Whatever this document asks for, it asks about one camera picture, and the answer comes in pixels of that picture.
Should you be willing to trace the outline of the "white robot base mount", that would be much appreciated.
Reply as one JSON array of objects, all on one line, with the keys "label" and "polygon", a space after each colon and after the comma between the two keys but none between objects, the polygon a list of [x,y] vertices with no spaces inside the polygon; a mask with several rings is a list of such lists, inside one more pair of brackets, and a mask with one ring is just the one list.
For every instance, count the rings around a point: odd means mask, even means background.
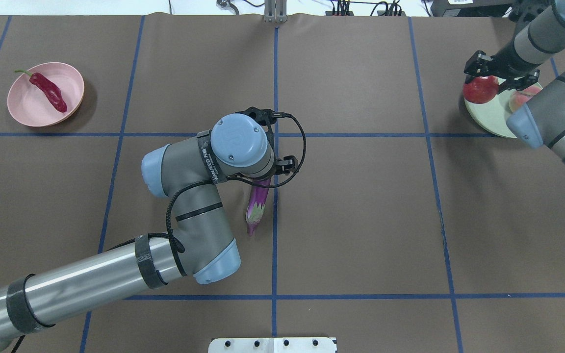
[{"label": "white robot base mount", "polygon": [[209,353],[337,353],[331,337],[246,337],[213,339]]}]

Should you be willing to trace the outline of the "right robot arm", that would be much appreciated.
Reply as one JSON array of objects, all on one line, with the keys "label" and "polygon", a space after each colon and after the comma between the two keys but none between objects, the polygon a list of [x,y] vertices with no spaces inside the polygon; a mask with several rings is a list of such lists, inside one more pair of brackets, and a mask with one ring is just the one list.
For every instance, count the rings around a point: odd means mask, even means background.
[{"label": "right robot arm", "polygon": [[[497,76],[499,92],[524,90],[538,82],[539,67],[565,51],[565,0],[554,0],[496,54],[476,51],[465,63],[466,82]],[[547,147],[565,165],[565,71],[511,113],[509,131],[531,148]]]}]

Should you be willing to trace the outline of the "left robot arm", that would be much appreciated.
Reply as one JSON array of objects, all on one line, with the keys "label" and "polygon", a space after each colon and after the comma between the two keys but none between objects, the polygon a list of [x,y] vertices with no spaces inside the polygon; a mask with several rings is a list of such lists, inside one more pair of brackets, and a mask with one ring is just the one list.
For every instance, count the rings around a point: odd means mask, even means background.
[{"label": "left robot arm", "polygon": [[182,277],[215,283],[241,264],[218,185],[239,181],[269,190],[263,179],[293,179],[304,162],[275,152],[273,125],[300,122],[289,113],[250,107],[213,128],[149,152],[141,162],[148,190],[168,198],[163,232],[141,234],[92,257],[0,287],[0,352],[16,340],[99,306]]}]

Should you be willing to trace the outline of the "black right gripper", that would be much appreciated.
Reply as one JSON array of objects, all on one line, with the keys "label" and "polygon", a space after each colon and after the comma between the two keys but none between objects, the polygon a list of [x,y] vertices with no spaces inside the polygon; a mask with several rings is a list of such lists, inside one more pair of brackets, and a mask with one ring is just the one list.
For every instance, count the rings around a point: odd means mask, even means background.
[{"label": "black right gripper", "polygon": [[464,83],[471,83],[476,77],[496,76],[499,78],[498,95],[507,90],[522,91],[538,83],[540,69],[537,67],[519,56],[513,39],[496,54],[475,51],[465,63]]}]

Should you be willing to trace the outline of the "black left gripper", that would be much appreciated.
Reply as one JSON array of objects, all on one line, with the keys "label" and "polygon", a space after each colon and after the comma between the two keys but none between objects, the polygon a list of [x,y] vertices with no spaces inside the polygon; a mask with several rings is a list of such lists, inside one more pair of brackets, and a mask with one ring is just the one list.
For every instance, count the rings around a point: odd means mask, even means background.
[{"label": "black left gripper", "polygon": [[283,158],[278,157],[273,148],[265,148],[264,154],[248,167],[248,181],[258,183],[265,179],[270,179],[274,175],[290,175],[296,172],[298,159],[294,155]]}]

